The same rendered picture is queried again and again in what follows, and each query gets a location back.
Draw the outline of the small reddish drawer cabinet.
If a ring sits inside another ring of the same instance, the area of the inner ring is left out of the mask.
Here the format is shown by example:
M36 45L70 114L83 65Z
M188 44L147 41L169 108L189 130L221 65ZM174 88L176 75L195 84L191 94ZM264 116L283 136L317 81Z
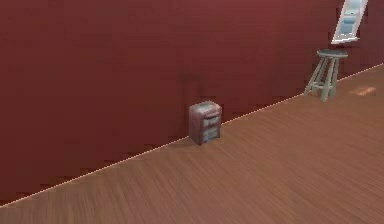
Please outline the small reddish drawer cabinet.
M222 108L205 101L189 107L189 137L202 145L220 137Z

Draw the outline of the grey wooden stool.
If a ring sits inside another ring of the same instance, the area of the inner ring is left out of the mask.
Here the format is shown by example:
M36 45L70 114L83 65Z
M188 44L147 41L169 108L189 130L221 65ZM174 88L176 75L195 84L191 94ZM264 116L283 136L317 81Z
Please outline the grey wooden stool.
M321 91L320 99L326 102L329 97L336 95L339 61L347 58L348 53L343 50L321 49L317 51L317 55L320 61L312 73L304 95Z

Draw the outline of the white framed window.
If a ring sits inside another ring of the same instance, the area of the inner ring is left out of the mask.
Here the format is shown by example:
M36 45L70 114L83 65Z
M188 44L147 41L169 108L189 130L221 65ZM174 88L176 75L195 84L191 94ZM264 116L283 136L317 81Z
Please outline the white framed window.
M368 0L344 0L331 43L333 45L358 40L357 32Z

